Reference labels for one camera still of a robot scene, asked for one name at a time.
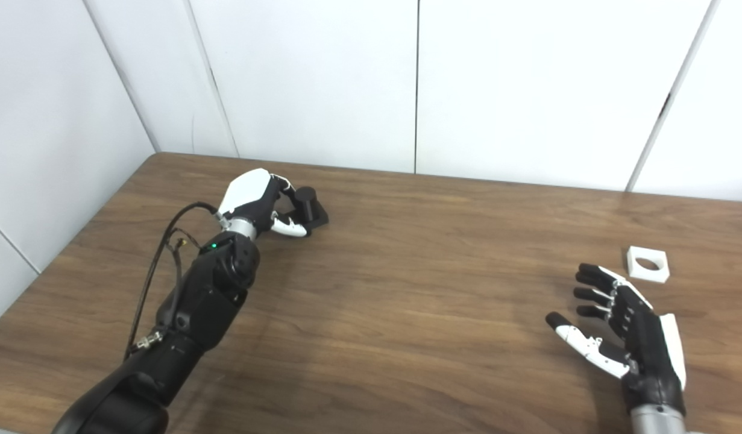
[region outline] hole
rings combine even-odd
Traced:
[[[653,262],[652,262],[651,260],[649,260],[649,259],[644,259],[644,258],[636,258],[636,262],[637,262],[637,263],[638,263],[638,264],[639,264],[640,266],[643,266],[643,267],[644,267],[645,269],[651,269],[652,271],[657,271],[657,270],[659,270],[659,269],[660,269],[660,267],[658,266],[658,264],[656,264],[656,263],[653,263]]]

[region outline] gray cylinder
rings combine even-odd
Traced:
[[[243,236],[246,236],[253,241],[255,241],[256,237],[258,237],[258,231],[256,230],[255,226],[253,226],[253,223],[248,222],[247,219],[241,219],[239,217],[237,217],[236,219],[231,219],[231,224],[228,226],[227,230],[235,231],[236,233],[242,234]]]
[[[630,410],[634,434],[687,434],[684,417],[668,406],[644,404]]]

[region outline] wood grain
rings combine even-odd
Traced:
[[[178,154],[151,157],[0,319],[1,428],[49,432],[118,365],[164,225],[262,165],[315,187],[332,222],[260,239],[171,432],[630,432],[618,382],[544,322],[574,319],[578,263],[624,270],[629,245],[668,252],[668,283],[638,286],[679,317],[688,428],[742,432],[742,203]],[[200,211],[181,227],[215,231]],[[164,261],[142,330],[173,278]]]

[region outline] cable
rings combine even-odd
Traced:
[[[183,287],[181,285],[183,270],[181,270],[180,253],[178,252],[178,249],[180,249],[181,245],[184,244],[186,244],[186,240],[179,238],[177,244],[175,244],[175,249],[170,250],[172,258],[175,260],[175,289],[172,291],[172,310],[170,310],[170,322],[167,324],[167,327],[169,328],[175,327],[175,317],[178,316],[178,302],[180,302],[181,288]]]
[[[210,214],[217,214],[218,209],[209,203],[204,203],[203,201],[197,201],[197,203],[192,203],[191,205],[183,207],[180,211],[178,211],[175,214],[175,217],[170,220],[170,223],[167,225],[167,228],[165,228],[165,233],[162,235],[162,239],[159,240],[159,245],[156,247],[156,252],[154,253],[154,258],[151,259],[151,266],[148,268],[148,273],[145,275],[145,282],[143,283],[143,289],[140,292],[140,299],[137,301],[137,309],[136,313],[134,313],[134,318],[132,319],[132,326],[130,328],[129,338],[127,340],[127,346],[125,347],[125,357],[124,360],[127,360],[131,354],[131,348],[132,344],[134,343],[134,337],[136,337],[137,333],[137,325],[140,323],[140,316],[143,313],[143,305],[145,304],[145,297],[148,295],[148,288],[151,286],[151,279],[154,277],[154,272],[156,272],[156,264],[159,263],[159,257],[162,256],[162,250],[165,249],[165,246],[169,242],[170,234],[172,234],[172,230],[175,227],[175,223],[180,220],[181,217],[183,217],[186,212],[194,209],[194,208],[204,208],[207,211],[209,211]]]
[[[187,233],[186,231],[182,230],[181,228],[175,228],[174,230],[172,230],[170,232],[170,238],[172,238],[172,234],[174,234],[174,233],[185,234],[186,238],[189,239],[189,241],[191,242],[191,244],[194,244],[194,247],[197,247],[197,249],[202,249],[202,247],[200,246],[200,243],[197,242],[197,239],[195,239],[193,236],[191,236],[190,233]]]

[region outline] robotic hand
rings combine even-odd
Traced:
[[[280,195],[290,198],[294,211],[281,215],[274,210]],[[191,267],[178,278],[159,307],[151,332],[128,346],[118,369],[74,402],[53,434],[164,433],[169,421],[166,407],[200,358],[224,337],[255,281],[260,260],[257,237],[268,230],[309,236],[329,220],[311,187],[295,190],[288,179],[263,168],[249,171],[228,185],[219,209],[196,203],[176,215],[159,245],[145,288],[172,226],[195,206],[215,214],[222,231],[200,248]]]
[[[634,432],[685,433],[682,392],[687,372],[676,317],[655,314],[632,284],[603,267],[580,264],[575,278],[595,288],[575,288],[574,296],[596,303],[577,307],[577,313],[604,319],[624,348],[586,337],[557,312],[547,314],[547,324],[586,360],[621,380]]]

